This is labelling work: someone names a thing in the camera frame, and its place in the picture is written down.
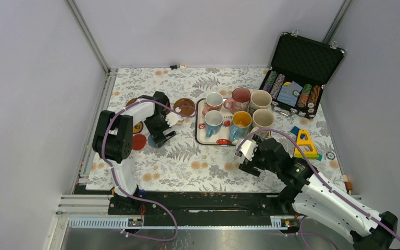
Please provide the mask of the orange smiley coaster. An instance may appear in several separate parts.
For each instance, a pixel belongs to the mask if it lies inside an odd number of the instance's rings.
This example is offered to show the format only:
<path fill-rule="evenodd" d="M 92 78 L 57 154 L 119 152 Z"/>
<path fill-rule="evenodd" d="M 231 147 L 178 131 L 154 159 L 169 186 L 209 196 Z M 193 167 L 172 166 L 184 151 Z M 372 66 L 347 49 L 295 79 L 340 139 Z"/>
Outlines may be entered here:
<path fill-rule="evenodd" d="M 133 134 L 139 134 L 143 131 L 144 129 L 144 123 L 143 122 L 139 122 L 137 124 L 134 125 L 132 133 Z"/>

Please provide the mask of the red apple coaster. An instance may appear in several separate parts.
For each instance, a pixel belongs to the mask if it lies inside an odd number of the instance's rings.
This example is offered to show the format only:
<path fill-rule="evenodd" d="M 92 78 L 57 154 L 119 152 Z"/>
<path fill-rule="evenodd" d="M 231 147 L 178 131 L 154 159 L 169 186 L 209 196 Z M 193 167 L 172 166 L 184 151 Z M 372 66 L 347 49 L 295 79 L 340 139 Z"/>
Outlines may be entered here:
<path fill-rule="evenodd" d="M 143 134 L 135 134 L 132 138 L 132 149 L 135 151 L 142 150 L 147 143 L 147 138 Z"/>

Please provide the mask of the brown wooden coaster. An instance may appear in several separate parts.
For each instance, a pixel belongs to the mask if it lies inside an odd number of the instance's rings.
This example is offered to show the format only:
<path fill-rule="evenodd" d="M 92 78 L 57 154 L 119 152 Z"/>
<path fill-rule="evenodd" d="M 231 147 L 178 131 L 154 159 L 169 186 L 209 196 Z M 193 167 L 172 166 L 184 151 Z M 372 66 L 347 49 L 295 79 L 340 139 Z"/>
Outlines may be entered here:
<path fill-rule="evenodd" d="M 181 98 L 174 103 L 174 110 L 184 115 L 190 116 L 195 113 L 195 104 L 191 99 Z"/>
<path fill-rule="evenodd" d="M 126 107 L 128 107 L 129 105 L 135 103 L 136 101 L 137 101 L 137 98 L 133 98 L 133 99 L 129 100 L 129 101 L 126 103 Z"/>

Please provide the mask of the blue floral mug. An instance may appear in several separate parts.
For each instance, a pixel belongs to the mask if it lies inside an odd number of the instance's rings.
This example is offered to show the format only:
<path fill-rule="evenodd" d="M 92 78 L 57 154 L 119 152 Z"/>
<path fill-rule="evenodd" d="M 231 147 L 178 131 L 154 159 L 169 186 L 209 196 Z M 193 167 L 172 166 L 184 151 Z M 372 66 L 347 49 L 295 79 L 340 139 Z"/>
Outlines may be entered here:
<path fill-rule="evenodd" d="M 210 138 L 217 134 L 223 124 L 223 115 L 220 111 L 212 110 L 205 115 L 206 137 Z"/>

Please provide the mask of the grey blue coaster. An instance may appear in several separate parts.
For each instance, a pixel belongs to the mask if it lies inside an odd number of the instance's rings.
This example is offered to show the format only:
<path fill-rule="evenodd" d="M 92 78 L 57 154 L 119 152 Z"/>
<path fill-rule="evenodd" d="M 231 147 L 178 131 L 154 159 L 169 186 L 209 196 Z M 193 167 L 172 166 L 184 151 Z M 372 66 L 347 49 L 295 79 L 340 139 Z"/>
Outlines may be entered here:
<path fill-rule="evenodd" d="M 148 136 L 147 140 L 150 147 L 159 148 L 159 146 L 156 144 L 155 140 L 151 135 Z"/>

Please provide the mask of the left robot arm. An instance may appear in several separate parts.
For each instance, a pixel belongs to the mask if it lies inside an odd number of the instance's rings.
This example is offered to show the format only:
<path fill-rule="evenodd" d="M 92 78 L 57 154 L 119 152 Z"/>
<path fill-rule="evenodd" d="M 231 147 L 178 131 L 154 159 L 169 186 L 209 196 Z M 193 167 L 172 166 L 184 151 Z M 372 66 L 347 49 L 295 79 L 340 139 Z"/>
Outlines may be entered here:
<path fill-rule="evenodd" d="M 133 128 L 137 123 L 144 121 L 157 147 L 176 135 L 174 131 L 164 134 L 171 127 L 166 117 L 168 104 L 166 94 L 156 91 L 153 96 L 138 97 L 135 103 L 117 113 L 103 110 L 99 115 L 92 147 L 109 166 L 115 191 L 124 196 L 120 206 L 128 214 L 138 212 L 141 202 L 164 208 L 159 202 L 134 196 L 138 185 L 130 174 L 122 173 L 122 163 L 133 150 Z"/>

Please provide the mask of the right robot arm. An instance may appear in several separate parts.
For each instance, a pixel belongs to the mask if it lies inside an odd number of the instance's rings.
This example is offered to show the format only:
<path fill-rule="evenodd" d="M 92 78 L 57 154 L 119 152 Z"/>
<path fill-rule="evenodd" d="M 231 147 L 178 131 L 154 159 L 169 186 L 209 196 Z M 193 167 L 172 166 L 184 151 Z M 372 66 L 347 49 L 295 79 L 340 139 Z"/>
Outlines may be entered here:
<path fill-rule="evenodd" d="M 292 157 L 275 139 L 255 137 L 237 146 L 243 158 L 239 169 L 259 176 L 270 171 L 285 184 L 278 198 L 280 212 L 294 211 L 319 221 L 350 243 L 354 249 L 389 249 L 397 228 L 397 217 L 363 205 L 312 170 L 303 158 Z"/>

